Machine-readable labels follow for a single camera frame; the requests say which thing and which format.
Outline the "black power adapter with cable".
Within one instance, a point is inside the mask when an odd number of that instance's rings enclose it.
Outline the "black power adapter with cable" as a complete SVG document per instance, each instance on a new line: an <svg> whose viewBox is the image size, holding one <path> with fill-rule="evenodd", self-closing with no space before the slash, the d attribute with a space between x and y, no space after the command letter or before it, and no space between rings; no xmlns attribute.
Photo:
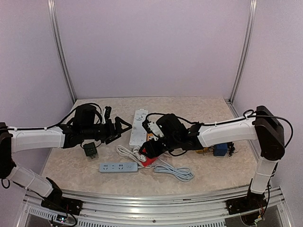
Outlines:
<svg viewBox="0 0 303 227"><path fill-rule="evenodd" d="M228 156L232 157L236 150L234 143L233 142L228 142L227 143L227 148L228 148Z"/></svg>

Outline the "yellow cube socket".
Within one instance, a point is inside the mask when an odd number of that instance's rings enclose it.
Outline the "yellow cube socket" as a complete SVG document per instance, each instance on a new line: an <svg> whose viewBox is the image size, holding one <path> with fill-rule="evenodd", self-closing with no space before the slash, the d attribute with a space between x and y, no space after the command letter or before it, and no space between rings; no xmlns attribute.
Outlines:
<svg viewBox="0 0 303 227"><path fill-rule="evenodd" d="M196 150L196 153L197 154L206 154L206 153L209 153L211 152L209 148L203 148L203 149L200 149L200 150Z"/></svg>

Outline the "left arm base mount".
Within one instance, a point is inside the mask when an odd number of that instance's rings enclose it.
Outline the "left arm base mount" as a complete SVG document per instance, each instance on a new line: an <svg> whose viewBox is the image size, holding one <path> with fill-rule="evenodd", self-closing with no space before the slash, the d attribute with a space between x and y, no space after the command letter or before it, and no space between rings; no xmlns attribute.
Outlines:
<svg viewBox="0 0 303 227"><path fill-rule="evenodd" d="M76 216L80 215L82 205L83 201L66 197L61 197L57 201L49 201L47 199L43 199L41 202L41 206L44 208L64 212L67 214L73 214Z"/></svg>

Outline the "dark green cube socket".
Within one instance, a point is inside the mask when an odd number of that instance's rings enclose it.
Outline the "dark green cube socket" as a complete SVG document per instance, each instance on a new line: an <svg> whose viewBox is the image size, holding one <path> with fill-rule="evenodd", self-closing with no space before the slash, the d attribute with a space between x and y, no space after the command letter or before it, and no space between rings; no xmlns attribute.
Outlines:
<svg viewBox="0 0 303 227"><path fill-rule="evenodd" d="M97 157L97 148L94 142L91 143L87 143L83 145L83 149L85 152L86 157L91 160L91 159L95 159Z"/></svg>

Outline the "red cube socket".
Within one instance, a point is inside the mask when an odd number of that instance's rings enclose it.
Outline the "red cube socket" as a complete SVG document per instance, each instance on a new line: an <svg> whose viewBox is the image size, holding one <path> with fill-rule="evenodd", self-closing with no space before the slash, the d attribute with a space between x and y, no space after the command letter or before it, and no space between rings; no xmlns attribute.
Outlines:
<svg viewBox="0 0 303 227"><path fill-rule="evenodd" d="M149 167L151 164L153 164L157 160L157 157L155 158L146 158L145 162L141 162L143 167Z"/></svg>

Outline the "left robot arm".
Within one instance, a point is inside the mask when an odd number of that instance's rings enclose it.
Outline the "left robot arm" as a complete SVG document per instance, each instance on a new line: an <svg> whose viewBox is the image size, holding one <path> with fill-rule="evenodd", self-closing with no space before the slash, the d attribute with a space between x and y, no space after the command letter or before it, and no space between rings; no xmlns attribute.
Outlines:
<svg viewBox="0 0 303 227"><path fill-rule="evenodd" d="M56 210L66 206L59 186L50 178L18 166L14 153L40 148L73 148L85 140L109 144L130 130L132 125L120 117L110 119L111 107L96 103L74 108L59 123L42 128L16 128L0 124L0 179L36 193Z"/></svg>

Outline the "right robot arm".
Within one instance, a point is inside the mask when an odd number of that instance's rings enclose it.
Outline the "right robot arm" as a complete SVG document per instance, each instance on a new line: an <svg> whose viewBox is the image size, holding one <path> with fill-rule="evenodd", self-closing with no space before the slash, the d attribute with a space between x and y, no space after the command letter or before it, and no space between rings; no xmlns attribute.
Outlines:
<svg viewBox="0 0 303 227"><path fill-rule="evenodd" d="M250 187L242 199L242 206L252 210L264 198L264 192L279 160L285 155L289 141L285 140L281 121L285 118L274 116L265 106L247 110L241 117L227 121L203 123L191 122L191 127L183 124L186 120L173 113L158 114L160 118L152 122L148 117L142 123L147 133L154 138L143 143L140 154L149 159L159 157L165 152L181 149L184 152L200 150L214 145L257 140L261 149L260 158Z"/></svg>

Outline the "blue cube socket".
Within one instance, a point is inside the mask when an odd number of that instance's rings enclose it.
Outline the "blue cube socket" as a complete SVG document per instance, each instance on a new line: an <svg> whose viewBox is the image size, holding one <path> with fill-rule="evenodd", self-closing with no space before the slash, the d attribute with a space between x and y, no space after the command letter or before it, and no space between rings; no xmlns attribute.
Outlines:
<svg viewBox="0 0 303 227"><path fill-rule="evenodd" d="M213 155L216 157L224 157L228 152L227 143L214 145Z"/></svg>

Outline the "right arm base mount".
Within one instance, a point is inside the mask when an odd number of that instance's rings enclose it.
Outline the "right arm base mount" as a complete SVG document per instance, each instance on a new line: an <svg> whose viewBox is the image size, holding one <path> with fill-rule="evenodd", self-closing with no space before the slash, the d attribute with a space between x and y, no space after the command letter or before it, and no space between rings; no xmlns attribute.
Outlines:
<svg viewBox="0 0 303 227"><path fill-rule="evenodd" d="M229 215L239 214L248 212L251 210L256 210L261 207L266 207L267 201L264 196L261 197L239 197L234 199L229 199L226 201L226 206Z"/></svg>

